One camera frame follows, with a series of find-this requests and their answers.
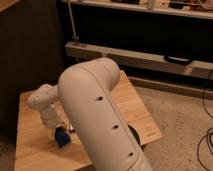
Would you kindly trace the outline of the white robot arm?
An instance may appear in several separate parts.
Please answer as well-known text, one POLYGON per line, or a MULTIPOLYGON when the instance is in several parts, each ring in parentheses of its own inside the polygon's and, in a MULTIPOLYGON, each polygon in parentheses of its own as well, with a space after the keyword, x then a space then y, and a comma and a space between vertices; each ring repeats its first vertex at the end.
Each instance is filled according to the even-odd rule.
POLYGON ((60 101, 96 171, 153 171, 110 95, 119 79, 120 69, 109 58, 75 64, 56 85, 40 86, 28 105, 54 130, 62 125, 54 106, 60 101))

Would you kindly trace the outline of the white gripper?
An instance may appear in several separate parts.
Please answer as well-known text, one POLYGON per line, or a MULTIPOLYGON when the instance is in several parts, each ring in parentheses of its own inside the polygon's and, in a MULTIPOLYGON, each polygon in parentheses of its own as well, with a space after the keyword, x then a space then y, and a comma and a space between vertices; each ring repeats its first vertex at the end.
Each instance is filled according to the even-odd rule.
POLYGON ((56 110, 54 104, 50 104, 44 109, 40 110, 40 117, 44 127, 46 128, 47 137, 50 140, 55 139, 55 130, 58 127, 62 127, 63 131, 70 133, 70 124, 64 124, 62 118, 56 110))

